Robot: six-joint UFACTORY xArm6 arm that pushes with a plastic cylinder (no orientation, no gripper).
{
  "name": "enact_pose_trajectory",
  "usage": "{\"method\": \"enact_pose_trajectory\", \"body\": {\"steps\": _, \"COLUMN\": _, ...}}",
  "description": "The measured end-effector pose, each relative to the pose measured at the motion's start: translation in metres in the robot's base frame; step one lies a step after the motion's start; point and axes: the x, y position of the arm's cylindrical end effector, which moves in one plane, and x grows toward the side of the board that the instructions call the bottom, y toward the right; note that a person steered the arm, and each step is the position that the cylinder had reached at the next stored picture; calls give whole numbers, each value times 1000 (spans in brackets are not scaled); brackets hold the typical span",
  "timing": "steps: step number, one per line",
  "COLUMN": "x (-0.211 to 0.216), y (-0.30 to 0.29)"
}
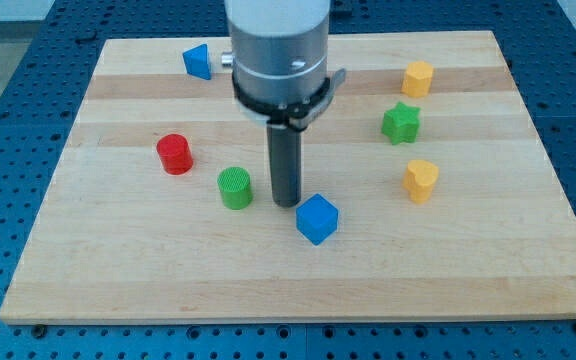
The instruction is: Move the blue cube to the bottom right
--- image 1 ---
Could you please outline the black clamp ring mount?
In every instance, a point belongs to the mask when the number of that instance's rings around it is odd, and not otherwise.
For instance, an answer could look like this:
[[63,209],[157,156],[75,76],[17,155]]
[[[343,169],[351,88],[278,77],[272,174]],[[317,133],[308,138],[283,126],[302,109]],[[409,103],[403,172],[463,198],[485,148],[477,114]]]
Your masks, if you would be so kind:
[[247,94],[232,76],[234,97],[240,111],[251,121],[273,129],[304,131],[331,105],[336,90],[346,80],[346,69],[337,70],[326,77],[321,87],[310,97],[295,103],[271,104]]

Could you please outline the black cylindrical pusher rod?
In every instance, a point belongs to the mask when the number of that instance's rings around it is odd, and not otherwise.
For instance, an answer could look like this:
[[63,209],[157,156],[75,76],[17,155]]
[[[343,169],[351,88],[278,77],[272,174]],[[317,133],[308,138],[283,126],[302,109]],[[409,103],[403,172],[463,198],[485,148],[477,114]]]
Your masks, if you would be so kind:
[[290,208],[301,199],[301,134],[292,129],[267,129],[272,198]]

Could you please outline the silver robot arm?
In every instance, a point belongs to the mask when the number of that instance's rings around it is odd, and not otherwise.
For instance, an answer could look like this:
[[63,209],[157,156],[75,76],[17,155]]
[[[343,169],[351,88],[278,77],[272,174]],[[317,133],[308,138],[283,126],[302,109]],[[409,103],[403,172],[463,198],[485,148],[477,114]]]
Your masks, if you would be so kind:
[[331,104],[344,69],[327,72],[331,3],[225,0],[234,97],[266,127],[272,198],[301,199],[301,133]]

